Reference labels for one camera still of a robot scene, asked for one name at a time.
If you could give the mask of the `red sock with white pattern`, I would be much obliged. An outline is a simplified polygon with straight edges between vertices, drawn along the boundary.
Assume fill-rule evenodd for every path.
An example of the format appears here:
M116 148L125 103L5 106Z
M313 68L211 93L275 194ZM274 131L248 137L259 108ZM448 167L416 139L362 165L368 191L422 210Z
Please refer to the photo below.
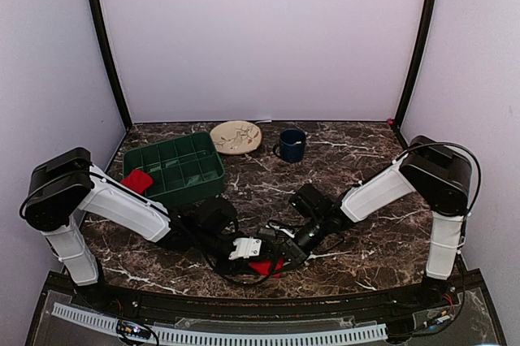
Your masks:
M271 260L262 260L248 263L248 266L259 275L268 275L271 270L271 265ZM281 257L275 265L274 272L276 272L277 270L281 270L283 265L284 259Z

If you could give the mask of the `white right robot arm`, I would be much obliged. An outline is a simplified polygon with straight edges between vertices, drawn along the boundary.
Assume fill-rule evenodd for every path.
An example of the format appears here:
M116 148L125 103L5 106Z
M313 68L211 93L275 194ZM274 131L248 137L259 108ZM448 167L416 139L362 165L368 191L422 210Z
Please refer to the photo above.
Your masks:
M346 231L386 205L416 192L433 217L425 277L414 300L430 309L446 294L444 281L452 274L465 243L466 220L479 195L471 183L482 181L479 160L466 147L416 136L408 149L369 179L355 184L336 200L313 184L302 185L290 204L309 221L288 238L269 263L267 274L278 275L302 265L324 239Z

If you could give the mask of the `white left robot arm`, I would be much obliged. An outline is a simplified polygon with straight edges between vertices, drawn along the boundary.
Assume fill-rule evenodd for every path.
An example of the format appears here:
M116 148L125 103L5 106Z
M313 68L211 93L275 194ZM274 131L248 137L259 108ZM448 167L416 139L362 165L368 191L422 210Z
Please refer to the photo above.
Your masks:
M89 251L73 218L77 211L102 216L169 251L195 247L203 253L235 261L260 254L253 237L227 238L172 214L106 175L82 147L71 149L37 166L19 216L38 230L65 265L83 297L97 310L115 303L114 291L102 281L102 270Z

